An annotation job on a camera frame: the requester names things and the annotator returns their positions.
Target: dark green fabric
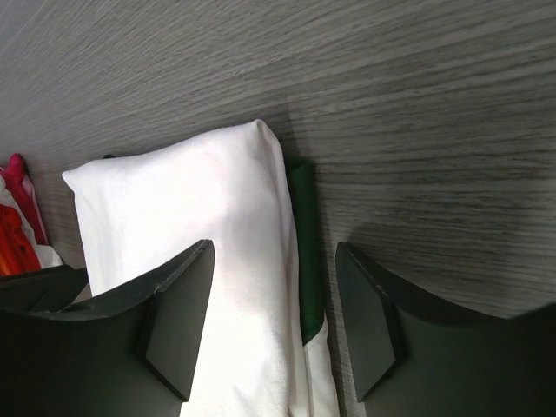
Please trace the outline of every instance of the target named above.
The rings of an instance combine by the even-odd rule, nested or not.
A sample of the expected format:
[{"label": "dark green fabric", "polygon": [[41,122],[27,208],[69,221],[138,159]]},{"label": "dark green fabric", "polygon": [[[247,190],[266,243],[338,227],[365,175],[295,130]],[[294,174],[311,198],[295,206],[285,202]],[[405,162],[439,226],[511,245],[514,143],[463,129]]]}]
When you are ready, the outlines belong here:
[{"label": "dark green fabric", "polygon": [[300,157],[286,157],[285,163],[297,229],[301,338],[305,346],[319,333],[324,323],[319,206],[313,163]]}]

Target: orange fabric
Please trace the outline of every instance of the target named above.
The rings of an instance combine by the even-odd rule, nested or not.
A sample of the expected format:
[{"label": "orange fabric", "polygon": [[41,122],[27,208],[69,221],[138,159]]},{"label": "orange fabric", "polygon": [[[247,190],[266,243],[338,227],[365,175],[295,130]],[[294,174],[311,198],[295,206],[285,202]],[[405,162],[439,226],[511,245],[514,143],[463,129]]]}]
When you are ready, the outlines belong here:
[{"label": "orange fabric", "polygon": [[37,271],[41,264],[22,230],[19,213],[0,204],[0,269],[7,275]]}]

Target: pink fabric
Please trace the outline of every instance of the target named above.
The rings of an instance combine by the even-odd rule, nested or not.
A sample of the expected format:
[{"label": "pink fabric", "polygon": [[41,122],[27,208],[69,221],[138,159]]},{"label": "pink fabric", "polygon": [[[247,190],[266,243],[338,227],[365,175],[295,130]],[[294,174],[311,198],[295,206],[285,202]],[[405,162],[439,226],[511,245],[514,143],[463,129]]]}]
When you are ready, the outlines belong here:
[{"label": "pink fabric", "polygon": [[25,172],[25,161],[19,154],[10,158],[8,168],[0,168],[0,175],[6,182],[6,189],[11,192],[23,215],[35,232],[35,240],[39,245],[48,245],[43,219],[36,203],[35,189]]}]

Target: folded white fabric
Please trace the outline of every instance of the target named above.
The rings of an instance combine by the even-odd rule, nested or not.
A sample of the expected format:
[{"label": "folded white fabric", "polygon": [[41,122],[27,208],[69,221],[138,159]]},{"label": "folded white fabric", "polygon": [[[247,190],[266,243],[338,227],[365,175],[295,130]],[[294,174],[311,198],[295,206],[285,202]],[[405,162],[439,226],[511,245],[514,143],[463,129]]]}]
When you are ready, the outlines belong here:
[{"label": "folded white fabric", "polygon": [[310,367],[317,376],[328,372],[327,383],[310,386],[295,224],[281,148],[264,122],[215,130],[142,156],[93,161],[63,178],[76,194],[93,295],[199,239],[214,242],[213,285],[182,415],[338,415],[330,400],[335,391],[326,329],[326,352],[312,345],[321,366]]},{"label": "folded white fabric", "polygon": [[62,265],[62,259],[56,253],[54,248],[47,245],[39,245],[36,243],[35,232],[33,228],[30,226],[29,222],[23,215],[23,212],[19,208],[14,200],[14,197],[11,195],[11,192],[6,188],[6,182],[0,176],[0,204],[3,204],[7,207],[12,207],[17,210],[19,217],[21,218],[21,229],[25,233],[27,240],[35,250],[36,257],[38,258],[39,263],[41,264],[41,268],[50,268],[50,267],[57,267]]}]

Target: stack of folded cloth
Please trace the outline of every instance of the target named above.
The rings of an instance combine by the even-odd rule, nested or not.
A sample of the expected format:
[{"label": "stack of folded cloth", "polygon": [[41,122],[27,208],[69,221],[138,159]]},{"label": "stack of folded cloth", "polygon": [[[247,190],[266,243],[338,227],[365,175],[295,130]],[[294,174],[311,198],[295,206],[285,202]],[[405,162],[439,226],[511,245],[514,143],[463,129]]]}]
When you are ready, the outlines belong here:
[{"label": "stack of folded cloth", "polygon": [[339,415],[312,165],[262,121],[63,174],[99,295],[215,244],[188,417]]},{"label": "stack of folded cloth", "polygon": [[0,279],[61,265],[48,246],[23,158],[14,154],[6,169],[0,167],[0,175]]}]

